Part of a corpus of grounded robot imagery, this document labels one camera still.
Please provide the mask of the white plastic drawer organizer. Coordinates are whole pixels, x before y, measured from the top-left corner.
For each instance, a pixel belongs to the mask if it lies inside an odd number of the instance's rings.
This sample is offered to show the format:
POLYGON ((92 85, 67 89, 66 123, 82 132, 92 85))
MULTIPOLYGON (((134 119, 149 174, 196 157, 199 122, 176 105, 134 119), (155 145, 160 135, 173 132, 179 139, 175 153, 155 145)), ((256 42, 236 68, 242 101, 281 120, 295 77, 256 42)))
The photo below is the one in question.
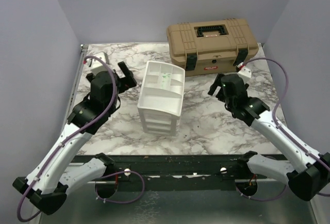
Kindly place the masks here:
POLYGON ((175 136, 185 88, 185 70, 170 63, 148 61, 137 104, 143 131, 175 136))

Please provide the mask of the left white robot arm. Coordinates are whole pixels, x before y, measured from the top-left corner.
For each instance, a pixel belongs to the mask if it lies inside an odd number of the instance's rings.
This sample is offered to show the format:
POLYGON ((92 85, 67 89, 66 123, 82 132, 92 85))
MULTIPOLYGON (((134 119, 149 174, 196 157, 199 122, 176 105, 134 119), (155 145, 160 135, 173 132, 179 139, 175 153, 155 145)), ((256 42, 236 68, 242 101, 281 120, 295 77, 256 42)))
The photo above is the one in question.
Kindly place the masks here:
POLYGON ((65 170, 81 147, 120 108, 118 95, 136 87, 137 82, 126 63, 119 62, 118 66, 124 73, 123 78, 116 72, 109 74, 108 70, 87 75, 90 92, 74 106, 54 146, 29 175, 14 180, 13 187, 40 212, 55 213, 71 192, 91 180, 115 178, 113 174, 118 167, 104 153, 69 173, 65 170))

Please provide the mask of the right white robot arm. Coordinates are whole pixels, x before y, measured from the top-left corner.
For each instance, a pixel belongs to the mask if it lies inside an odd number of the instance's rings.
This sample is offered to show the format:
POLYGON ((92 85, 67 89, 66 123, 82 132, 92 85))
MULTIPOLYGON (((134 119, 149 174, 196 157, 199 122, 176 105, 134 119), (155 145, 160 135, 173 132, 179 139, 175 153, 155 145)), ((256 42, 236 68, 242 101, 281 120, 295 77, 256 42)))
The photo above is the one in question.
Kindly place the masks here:
POLYGON ((208 91, 225 104, 233 118, 268 139, 287 159, 269 159, 256 152, 248 152, 237 165, 242 178, 253 174, 275 179, 291 189, 300 199, 310 201, 329 184, 329 153, 320 153, 299 139, 283 125, 261 99, 249 97, 248 84, 238 74, 218 74, 208 91))

